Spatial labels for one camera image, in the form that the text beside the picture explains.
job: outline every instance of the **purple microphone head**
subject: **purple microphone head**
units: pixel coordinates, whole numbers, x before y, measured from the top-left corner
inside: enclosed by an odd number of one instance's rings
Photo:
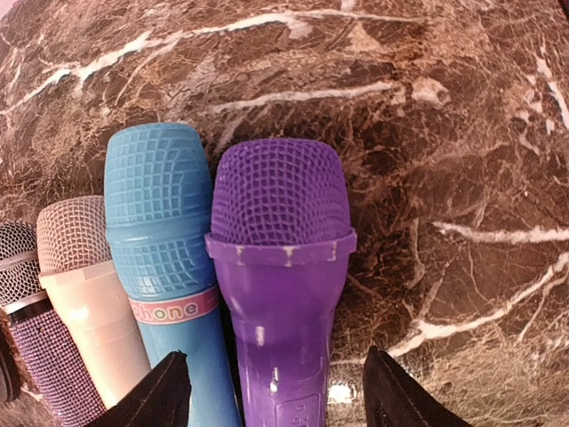
[[[307,245],[351,231],[341,161],[318,141],[248,141],[221,158],[212,238],[238,245]]]
[[[329,146],[249,141],[221,158],[206,244],[231,310],[247,425],[324,427],[333,313],[356,241]]]
[[[11,332],[55,416],[82,427],[105,412],[71,335],[52,308],[37,275],[36,230],[20,222],[0,225],[0,303]]]

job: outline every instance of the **microphone grille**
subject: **microphone grille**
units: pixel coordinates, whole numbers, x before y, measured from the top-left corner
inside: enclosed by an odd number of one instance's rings
[[[70,198],[47,206],[37,218],[37,252],[43,274],[58,274],[109,261],[103,196]]]
[[[4,307],[42,291],[37,275],[36,229],[24,222],[0,225],[0,304]]]
[[[222,157],[213,191],[212,237],[237,245],[305,245],[350,233],[341,161],[318,141],[237,144]]]

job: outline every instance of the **dark object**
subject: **dark object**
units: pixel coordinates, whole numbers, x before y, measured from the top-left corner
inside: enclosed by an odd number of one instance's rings
[[[87,427],[188,427],[190,394],[186,355],[173,351]]]
[[[20,395],[21,380],[6,337],[0,332],[0,402],[12,402]]]
[[[438,403],[385,351],[371,347],[364,365],[368,427],[469,427]]]
[[[563,12],[565,12],[565,16],[569,20],[569,0],[559,0],[559,3],[563,8]]]

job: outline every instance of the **beige microphone head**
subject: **beige microphone head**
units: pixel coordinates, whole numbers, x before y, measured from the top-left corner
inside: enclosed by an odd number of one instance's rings
[[[70,198],[47,206],[37,218],[42,275],[82,269],[111,260],[105,238],[105,198]]]

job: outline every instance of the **purple handle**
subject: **purple handle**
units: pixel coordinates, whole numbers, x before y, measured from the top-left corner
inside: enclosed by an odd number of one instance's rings
[[[214,261],[236,333],[246,425],[324,427],[348,256],[290,267]]]

